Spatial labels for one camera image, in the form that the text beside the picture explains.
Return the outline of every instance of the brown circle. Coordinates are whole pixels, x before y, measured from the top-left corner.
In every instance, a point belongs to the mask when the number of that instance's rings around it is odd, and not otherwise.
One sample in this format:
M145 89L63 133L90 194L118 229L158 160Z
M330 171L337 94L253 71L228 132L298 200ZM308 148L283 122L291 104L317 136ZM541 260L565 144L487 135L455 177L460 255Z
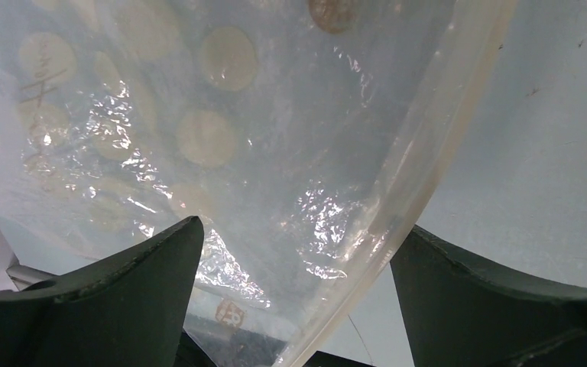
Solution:
M356 18L359 0L308 0L310 15L327 33L347 31Z

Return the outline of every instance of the transparent plastic bag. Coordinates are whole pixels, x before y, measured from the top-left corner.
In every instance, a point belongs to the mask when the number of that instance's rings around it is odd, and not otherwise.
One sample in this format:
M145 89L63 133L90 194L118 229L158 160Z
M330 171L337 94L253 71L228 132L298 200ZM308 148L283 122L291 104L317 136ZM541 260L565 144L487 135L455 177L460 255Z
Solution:
M198 215L188 333L301 365L419 216L514 3L0 0L0 217L97 260Z

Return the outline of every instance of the black object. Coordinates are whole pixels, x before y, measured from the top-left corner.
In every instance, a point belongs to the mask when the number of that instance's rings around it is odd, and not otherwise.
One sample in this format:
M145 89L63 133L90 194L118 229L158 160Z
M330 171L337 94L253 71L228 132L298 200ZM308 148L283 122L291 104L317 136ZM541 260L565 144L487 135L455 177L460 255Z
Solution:
M0 292L0 366L172 366L202 245L193 217L93 265Z
M587 367L587 288L512 270L419 227L391 266L416 367Z

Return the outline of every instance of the translucent plastic sheet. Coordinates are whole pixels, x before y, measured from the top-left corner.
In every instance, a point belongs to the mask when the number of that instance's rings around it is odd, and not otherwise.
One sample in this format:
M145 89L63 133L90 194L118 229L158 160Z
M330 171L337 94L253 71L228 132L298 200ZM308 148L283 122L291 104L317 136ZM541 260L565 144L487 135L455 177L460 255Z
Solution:
M0 216L100 259L198 215L187 331L299 364L419 215L509 3L0 0Z

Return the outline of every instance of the brown logo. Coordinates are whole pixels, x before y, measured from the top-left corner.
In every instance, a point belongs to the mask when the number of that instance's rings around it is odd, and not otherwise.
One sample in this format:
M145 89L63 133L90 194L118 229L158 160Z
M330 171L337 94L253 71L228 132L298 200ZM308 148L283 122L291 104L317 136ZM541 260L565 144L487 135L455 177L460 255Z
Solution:
M236 304L232 303L230 300L223 300L222 303L217 306L215 318L222 325L227 326L232 329L232 331L236 331L244 323L245 315L246 312L240 309Z

